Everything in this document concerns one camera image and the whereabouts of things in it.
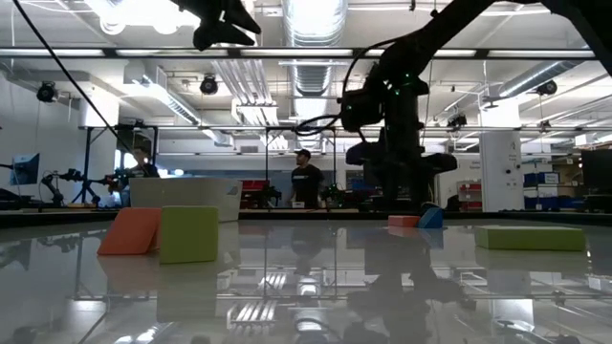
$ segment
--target man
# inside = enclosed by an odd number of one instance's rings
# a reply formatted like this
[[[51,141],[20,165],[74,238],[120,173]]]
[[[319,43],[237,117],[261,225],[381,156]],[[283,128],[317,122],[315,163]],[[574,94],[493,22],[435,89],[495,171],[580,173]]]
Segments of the man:
[[[130,168],[130,173],[134,178],[159,178],[160,174],[157,172],[157,167],[149,163],[151,160],[151,153],[147,147],[137,146],[134,147],[134,160],[138,163],[136,166]]]
[[[318,208],[318,191],[325,180],[321,170],[310,164],[311,154],[302,149],[297,152],[297,168],[291,174],[293,185],[291,200],[303,202],[306,208]]]
[[[129,178],[160,178],[157,167],[149,163],[151,160],[151,153],[147,147],[136,146],[134,147],[133,153],[134,160],[137,164],[126,171]],[[130,205],[129,180],[119,180],[117,185],[110,185],[108,190],[110,192],[118,191],[123,206]]]

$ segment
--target orange block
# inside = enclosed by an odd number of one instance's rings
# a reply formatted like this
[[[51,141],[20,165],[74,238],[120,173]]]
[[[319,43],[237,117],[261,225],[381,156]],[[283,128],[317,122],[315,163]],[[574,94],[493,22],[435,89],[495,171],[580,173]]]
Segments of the orange block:
[[[160,208],[122,209],[98,248],[100,255],[145,254],[158,249]]]
[[[388,225],[416,228],[419,220],[419,216],[389,216]]]

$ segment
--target computer monitor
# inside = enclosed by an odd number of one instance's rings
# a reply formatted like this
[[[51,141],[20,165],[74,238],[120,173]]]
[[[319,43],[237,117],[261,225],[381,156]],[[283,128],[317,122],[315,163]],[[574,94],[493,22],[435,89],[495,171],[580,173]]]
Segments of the computer monitor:
[[[581,155],[584,185],[612,189],[612,149],[582,151]]]
[[[11,185],[38,183],[40,154],[21,155],[12,158]]]

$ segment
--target light green block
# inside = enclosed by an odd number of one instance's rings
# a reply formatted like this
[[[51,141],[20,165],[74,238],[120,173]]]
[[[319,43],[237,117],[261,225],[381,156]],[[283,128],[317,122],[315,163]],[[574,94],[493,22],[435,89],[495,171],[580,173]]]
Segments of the light green block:
[[[582,229],[560,226],[480,226],[474,239],[488,249],[583,251],[586,245]]]
[[[213,262],[217,259],[219,210],[212,206],[162,208],[160,263]]]

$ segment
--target black t-shirt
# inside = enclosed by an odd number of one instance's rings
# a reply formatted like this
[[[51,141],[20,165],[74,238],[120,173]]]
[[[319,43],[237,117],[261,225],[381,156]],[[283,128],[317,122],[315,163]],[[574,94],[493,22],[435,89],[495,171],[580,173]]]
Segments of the black t-shirt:
[[[295,200],[305,203],[306,207],[309,208],[317,207],[318,185],[324,179],[321,170],[311,164],[304,168],[296,168],[291,174],[291,181],[295,190]]]
[[[142,166],[136,165],[136,167],[130,168],[131,178],[159,178],[160,174],[157,172],[157,167],[150,163],[146,163]]]

